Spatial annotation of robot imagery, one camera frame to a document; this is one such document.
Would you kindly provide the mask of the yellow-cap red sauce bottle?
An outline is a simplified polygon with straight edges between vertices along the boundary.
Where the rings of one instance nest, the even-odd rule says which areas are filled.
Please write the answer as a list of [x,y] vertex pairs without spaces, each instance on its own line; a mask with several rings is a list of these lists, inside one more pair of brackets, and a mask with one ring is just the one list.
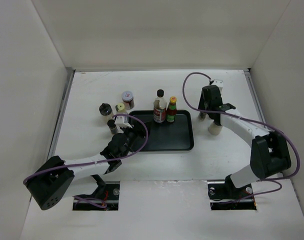
[[168,123],[173,123],[177,114],[177,98],[171,96],[169,99],[169,104],[166,110],[166,121]]

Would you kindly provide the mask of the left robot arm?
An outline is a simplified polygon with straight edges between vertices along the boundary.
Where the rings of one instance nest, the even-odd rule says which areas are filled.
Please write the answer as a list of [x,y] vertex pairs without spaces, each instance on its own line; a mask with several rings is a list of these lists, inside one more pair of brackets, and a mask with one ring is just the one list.
[[88,194],[73,194],[78,201],[104,209],[108,206],[107,184],[101,178],[114,172],[122,165],[122,160],[139,152],[150,136],[150,125],[135,121],[130,127],[122,128],[115,134],[108,145],[98,155],[77,159],[63,160],[58,155],[52,156],[34,174],[23,183],[41,210],[54,207],[61,199],[70,196],[69,186],[79,179],[91,177],[87,187]]

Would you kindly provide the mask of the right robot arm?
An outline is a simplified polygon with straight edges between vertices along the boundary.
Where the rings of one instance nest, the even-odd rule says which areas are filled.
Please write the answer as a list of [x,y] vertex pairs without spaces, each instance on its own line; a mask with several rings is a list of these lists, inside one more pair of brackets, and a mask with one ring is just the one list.
[[235,106],[223,103],[218,86],[202,88],[198,109],[207,111],[213,126],[228,128],[250,146],[249,164],[225,178],[223,190],[228,197],[235,198],[242,192],[242,187],[292,166],[286,138],[278,131],[242,120]]

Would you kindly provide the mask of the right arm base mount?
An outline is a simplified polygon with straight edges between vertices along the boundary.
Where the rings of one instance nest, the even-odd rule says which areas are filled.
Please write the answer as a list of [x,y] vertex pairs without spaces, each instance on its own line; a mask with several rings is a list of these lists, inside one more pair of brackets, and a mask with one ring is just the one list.
[[254,197],[245,198],[253,194],[251,184],[233,190],[227,190],[224,181],[209,181],[207,186],[212,211],[257,210]]

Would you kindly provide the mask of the tall black-cap sauce bottle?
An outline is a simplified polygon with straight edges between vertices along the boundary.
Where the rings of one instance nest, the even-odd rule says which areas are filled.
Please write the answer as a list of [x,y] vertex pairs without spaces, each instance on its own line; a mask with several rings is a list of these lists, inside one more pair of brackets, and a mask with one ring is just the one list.
[[153,120],[156,123],[163,123],[166,119],[167,102],[164,99],[164,90],[157,90],[157,97],[153,102]]

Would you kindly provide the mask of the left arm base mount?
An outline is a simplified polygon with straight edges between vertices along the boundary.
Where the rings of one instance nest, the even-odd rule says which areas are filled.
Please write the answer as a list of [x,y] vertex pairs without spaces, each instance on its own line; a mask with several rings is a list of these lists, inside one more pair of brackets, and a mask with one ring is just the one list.
[[118,211],[121,183],[104,181],[99,175],[92,175],[96,188],[91,194],[80,194],[73,199],[73,211]]

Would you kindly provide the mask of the small black-cap spice bottle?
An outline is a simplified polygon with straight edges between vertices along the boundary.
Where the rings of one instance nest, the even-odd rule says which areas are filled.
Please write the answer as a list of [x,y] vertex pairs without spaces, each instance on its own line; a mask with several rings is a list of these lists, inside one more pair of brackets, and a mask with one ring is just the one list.
[[204,113],[204,112],[199,112],[199,114],[198,114],[198,120],[199,121],[204,121],[205,119],[206,119],[206,117],[207,117],[207,114],[206,113]]

